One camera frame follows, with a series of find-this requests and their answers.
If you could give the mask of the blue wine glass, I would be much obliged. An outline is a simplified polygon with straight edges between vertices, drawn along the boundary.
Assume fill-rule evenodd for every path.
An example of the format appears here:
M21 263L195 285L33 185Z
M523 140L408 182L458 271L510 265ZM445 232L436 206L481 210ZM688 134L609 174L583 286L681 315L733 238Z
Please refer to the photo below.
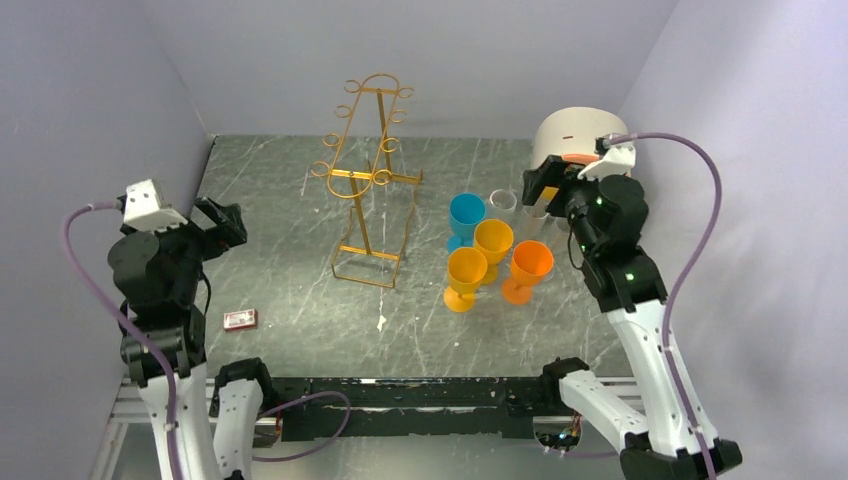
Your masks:
M449 225L452 235L446 242L446 250L452 253L461 247L472 247L476 227L486 217L486 205L477 194L463 192L449 203Z

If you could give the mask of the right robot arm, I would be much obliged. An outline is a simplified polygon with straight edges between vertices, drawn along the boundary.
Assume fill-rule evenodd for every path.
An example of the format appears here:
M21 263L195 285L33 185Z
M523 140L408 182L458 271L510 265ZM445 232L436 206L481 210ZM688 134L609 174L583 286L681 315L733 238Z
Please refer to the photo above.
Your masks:
M542 406L580 414L610 444L627 479L707 479L739 466L737 442L723 439L694 393L665 320L668 293L639 239L649 207L641 184L625 175L583 175L582 165L548 156L523 174L522 202L554 189L546 211L566 221L582 255L579 267L600 311L620 340L643 409L612 393L577 359L544 368Z

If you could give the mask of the yellow wine glass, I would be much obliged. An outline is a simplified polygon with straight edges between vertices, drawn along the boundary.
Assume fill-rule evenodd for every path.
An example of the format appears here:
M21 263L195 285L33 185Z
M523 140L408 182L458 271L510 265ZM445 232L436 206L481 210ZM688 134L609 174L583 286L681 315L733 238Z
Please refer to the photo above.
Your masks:
M499 264L506 257L514 243L514 233L509 224L492 218L481 221L475 228L473 247L486 259L487 270L482 283L493 283L498 276Z
M448 309L457 313L469 311L475 303L475 293L486 275L488 264L485 256L472 247L454 250L448 259L448 286L443 301Z

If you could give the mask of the clear wine glass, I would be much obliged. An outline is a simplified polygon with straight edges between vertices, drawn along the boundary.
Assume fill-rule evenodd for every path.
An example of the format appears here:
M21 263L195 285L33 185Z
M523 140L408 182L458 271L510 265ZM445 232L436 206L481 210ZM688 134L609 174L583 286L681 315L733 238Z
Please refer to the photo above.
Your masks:
M566 218L556 218L554 223L554 234L550 249L555 256L566 253L570 247L571 228Z
M518 200L513 191L508 189L493 190L487 199L487 216L499 219L508 225L515 221Z
M549 214L543 207L523 206L519 215L518 237L521 241L535 239L546 224Z

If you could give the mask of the orange wine glass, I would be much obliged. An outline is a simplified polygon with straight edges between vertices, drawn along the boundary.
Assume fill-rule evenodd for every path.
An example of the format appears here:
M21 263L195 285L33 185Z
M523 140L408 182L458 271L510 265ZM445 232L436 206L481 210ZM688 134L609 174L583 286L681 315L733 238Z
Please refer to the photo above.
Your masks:
M513 249L509 276L500 287L505 301L512 305L527 304L534 288L544 280L554 267L550 248L536 240L522 241Z

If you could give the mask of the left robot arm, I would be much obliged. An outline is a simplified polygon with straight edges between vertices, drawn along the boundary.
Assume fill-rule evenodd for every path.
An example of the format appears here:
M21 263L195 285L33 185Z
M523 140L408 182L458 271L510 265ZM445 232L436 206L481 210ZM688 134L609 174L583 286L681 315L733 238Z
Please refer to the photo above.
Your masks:
M255 423L278 398L267 366L223 366L207 389L206 317L195 303L204 262L247 241L238 204L194 202L202 228L172 209L127 216L107 261L124 297L120 353L154 428L165 479L249 479Z

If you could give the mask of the gold wire glass rack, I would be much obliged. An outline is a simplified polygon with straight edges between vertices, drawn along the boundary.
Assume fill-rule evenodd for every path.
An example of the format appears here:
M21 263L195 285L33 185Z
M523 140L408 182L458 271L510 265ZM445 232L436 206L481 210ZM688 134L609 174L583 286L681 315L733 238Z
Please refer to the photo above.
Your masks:
M386 72L378 72L362 80L348 79L343 90L353 97L347 104L338 104L334 116L345 122L340 133L331 132L322 138L322 144L333 151L329 161L316 161L309 168L309 175L325 181L329 194L349 201L347 225L341 238L336 242L330 256L330 268L333 277L379 288L392 289L397 284L405 247L409 237L411 221L415 212L419 186L423 181L423 172L408 175L393 167L392 155L400 149L400 140L391 134L391 127L403 123L407 112L399 108L400 100L412 97L414 88L404 85L400 80ZM356 118L357 110L365 98L374 98L379 122L374 151L366 155L361 168L342 165L346 141ZM389 252L375 248L368 233L364 198L373 190L388 188L395 184L412 187L411 203L404 223L399 249ZM372 280L362 276L353 276L340 272L340 259L348 256L359 264L375 260L386 263L391 276L387 280Z

